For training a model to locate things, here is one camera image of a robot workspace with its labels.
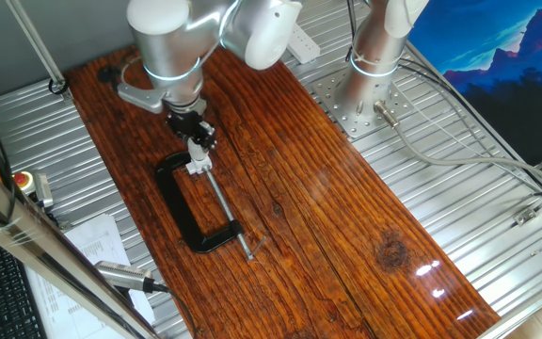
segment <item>power strip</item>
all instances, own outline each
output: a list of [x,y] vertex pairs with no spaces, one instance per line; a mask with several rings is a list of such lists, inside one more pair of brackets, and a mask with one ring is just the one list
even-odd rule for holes
[[290,41],[288,42],[288,51],[295,56],[301,64],[311,62],[321,55],[321,48],[305,33],[298,24],[294,25]]

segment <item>red button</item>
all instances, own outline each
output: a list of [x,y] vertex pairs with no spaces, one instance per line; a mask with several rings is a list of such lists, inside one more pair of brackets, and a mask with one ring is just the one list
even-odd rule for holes
[[28,184],[28,177],[24,173],[16,173],[14,174],[14,182],[20,187],[25,186]]

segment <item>mountain poster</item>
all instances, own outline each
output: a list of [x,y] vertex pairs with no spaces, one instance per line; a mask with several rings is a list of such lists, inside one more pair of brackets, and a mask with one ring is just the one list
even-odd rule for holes
[[430,0],[410,40],[526,162],[542,161],[542,0]]

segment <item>wooden board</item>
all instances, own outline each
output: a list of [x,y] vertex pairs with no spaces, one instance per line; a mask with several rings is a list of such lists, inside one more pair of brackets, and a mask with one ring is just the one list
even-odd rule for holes
[[[223,50],[204,66],[213,173],[251,247],[195,254],[154,181],[185,150],[165,116],[96,79],[126,51],[69,73],[79,112],[167,285],[205,338],[475,338],[499,317],[283,64]],[[135,66],[128,81],[147,88]],[[202,228],[227,223],[203,176],[176,178]]]

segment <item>paper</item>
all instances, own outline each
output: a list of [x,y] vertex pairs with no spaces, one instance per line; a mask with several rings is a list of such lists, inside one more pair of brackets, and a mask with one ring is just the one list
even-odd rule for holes
[[[130,265],[113,217],[108,215],[96,217],[68,231],[66,237],[92,264],[105,260]],[[95,315],[59,291],[35,271],[27,267],[26,275],[35,295],[47,337],[55,339],[122,338],[120,334],[107,327]],[[129,294],[137,311],[152,323],[154,312],[146,295],[139,291],[130,291]]]

